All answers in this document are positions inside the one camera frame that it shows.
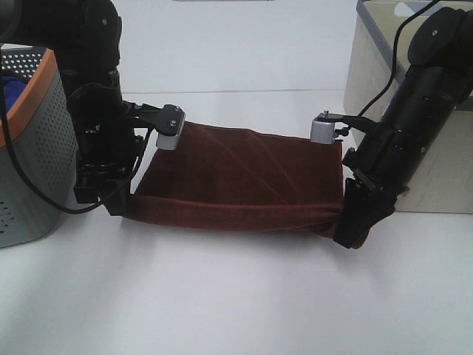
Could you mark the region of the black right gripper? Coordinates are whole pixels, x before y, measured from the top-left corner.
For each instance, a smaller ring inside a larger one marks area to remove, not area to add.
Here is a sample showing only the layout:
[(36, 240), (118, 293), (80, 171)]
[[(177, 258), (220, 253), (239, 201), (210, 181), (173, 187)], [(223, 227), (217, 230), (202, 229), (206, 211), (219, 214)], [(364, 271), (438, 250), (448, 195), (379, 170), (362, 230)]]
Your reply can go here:
[(377, 124), (342, 163), (353, 173), (345, 180), (341, 217), (333, 240), (347, 249), (359, 249), (379, 221), (395, 211), (398, 197), (425, 155), (425, 132)]

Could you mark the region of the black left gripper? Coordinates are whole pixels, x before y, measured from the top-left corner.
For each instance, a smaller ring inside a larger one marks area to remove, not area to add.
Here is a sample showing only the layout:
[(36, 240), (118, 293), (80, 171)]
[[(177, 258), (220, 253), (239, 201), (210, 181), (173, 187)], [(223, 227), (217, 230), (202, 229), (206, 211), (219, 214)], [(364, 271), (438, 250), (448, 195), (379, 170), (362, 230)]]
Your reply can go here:
[(143, 139), (128, 121), (132, 106), (122, 98), (118, 71), (108, 71), (103, 83), (79, 86), (67, 97), (67, 108), (78, 143), (73, 188), (77, 202), (106, 200), (111, 216), (125, 216)]

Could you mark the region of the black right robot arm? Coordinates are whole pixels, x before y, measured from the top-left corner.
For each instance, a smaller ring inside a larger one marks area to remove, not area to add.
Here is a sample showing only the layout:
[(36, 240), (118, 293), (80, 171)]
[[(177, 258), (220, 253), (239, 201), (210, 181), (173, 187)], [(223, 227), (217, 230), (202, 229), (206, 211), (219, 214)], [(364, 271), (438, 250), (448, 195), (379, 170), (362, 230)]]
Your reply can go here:
[(381, 120), (345, 116), (364, 132), (342, 163), (343, 210), (334, 241), (359, 248), (372, 226), (395, 211), (398, 196), (451, 115), (472, 92), (472, 12), (443, 7), (418, 28), (408, 50), (410, 67)]

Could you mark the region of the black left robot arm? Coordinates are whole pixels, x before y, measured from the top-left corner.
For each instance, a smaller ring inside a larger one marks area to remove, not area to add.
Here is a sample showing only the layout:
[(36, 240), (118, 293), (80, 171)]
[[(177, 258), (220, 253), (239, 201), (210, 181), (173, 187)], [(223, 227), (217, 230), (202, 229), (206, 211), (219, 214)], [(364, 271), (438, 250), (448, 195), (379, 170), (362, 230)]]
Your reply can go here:
[(122, 21), (111, 1), (2, 1), (1, 41), (54, 52), (75, 130), (78, 203), (128, 211), (130, 183), (143, 155), (134, 106), (122, 99)]

